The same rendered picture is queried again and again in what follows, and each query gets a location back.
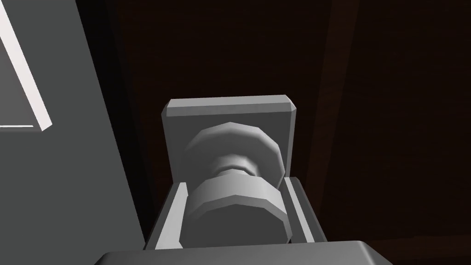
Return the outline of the grey door knob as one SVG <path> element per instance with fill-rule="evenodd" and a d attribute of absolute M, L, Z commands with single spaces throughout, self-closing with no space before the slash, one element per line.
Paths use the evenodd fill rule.
<path fill-rule="evenodd" d="M 183 248 L 287 244 L 280 186 L 296 108 L 286 95 L 171 99 L 162 112 L 174 181 L 187 187 Z"/>

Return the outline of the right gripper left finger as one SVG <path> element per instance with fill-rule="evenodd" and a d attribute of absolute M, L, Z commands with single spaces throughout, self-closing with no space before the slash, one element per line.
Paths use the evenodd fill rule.
<path fill-rule="evenodd" d="M 185 182 L 172 185 L 145 245 L 146 250 L 182 248 L 179 240 L 187 197 Z"/>

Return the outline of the dark brown door leaf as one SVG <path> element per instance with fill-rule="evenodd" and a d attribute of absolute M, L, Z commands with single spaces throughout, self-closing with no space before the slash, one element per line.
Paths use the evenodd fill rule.
<path fill-rule="evenodd" d="M 156 219 L 172 98 L 287 95 L 330 241 L 471 265 L 471 0 L 107 0 Z"/>

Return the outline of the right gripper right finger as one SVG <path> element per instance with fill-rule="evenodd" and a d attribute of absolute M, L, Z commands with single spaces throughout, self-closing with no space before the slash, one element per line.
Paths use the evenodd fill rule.
<path fill-rule="evenodd" d="M 298 178 L 283 178 L 280 192 L 287 211 L 291 243 L 327 242 L 309 198 Z"/>

